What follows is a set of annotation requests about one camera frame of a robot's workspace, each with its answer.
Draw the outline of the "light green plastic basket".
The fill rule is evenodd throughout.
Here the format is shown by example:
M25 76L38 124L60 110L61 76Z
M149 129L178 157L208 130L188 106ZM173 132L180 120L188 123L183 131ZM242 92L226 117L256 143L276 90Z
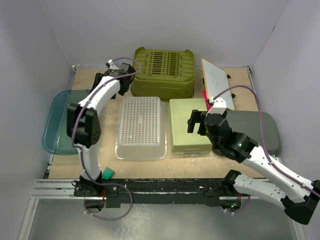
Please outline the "light green plastic basket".
M171 153L183 154L207 154L212 145L206 136L197 134L194 130L188 133L188 120L192 110L206 111L206 103L203 98L181 98L169 100Z

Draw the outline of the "large grey plastic tub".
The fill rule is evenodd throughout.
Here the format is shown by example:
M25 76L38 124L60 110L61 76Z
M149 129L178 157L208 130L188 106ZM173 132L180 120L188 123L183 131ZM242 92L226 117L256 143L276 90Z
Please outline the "large grey plastic tub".
M281 140L276 122L272 116L262 112L263 140L267 152L270 155L277 155L281 147ZM233 131L243 133L262 145L260 136L260 117L258 111L228 111L226 119Z

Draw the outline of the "olive green plastic tub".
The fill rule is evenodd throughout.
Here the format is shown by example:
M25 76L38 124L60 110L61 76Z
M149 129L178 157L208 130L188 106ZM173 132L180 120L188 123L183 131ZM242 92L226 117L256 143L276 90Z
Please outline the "olive green plastic tub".
M162 101L193 97L196 66L192 51L140 47L134 59L140 63L141 71L130 85L133 96L158 97Z

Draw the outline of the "white perforated plastic basket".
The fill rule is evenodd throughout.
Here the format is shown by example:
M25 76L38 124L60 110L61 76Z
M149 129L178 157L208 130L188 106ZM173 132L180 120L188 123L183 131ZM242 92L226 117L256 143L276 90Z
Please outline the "white perforated plastic basket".
M123 99L115 155L125 161L158 161L167 156L167 109L159 97Z

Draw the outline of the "teal transparent basket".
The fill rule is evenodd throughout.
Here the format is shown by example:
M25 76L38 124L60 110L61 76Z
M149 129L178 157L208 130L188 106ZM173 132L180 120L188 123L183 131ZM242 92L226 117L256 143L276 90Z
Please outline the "teal transparent basket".
M62 156L78 153L67 135L67 106L82 101L89 92L89 89L65 90L53 99L42 137L42 146L47 152Z

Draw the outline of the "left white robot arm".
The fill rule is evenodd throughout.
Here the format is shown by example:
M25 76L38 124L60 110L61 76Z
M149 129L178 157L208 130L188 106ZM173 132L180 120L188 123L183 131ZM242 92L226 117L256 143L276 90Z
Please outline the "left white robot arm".
M137 72L128 63L120 66L110 61L105 73L96 73L89 95L79 103L67 107L66 133L71 144L77 149L82 173L80 180L87 180L85 190L91 196L103 191L102 171L99 168L97 150L102 129L100 113L110 99L119 94L123 96L130 88Z

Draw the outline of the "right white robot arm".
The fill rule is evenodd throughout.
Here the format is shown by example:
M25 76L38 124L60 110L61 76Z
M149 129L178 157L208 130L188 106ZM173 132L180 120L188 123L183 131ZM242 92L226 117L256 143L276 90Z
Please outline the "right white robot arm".
M248 135L233 131L226 116L194 109L187 132L192 133L199 124L197 133L208 137L214 151L255 170L267 181L230 170L222 181L223 192L228 196L238 192L258 197L278 206L292 220L308 225L320 201L319 180L306 179L278 162Z

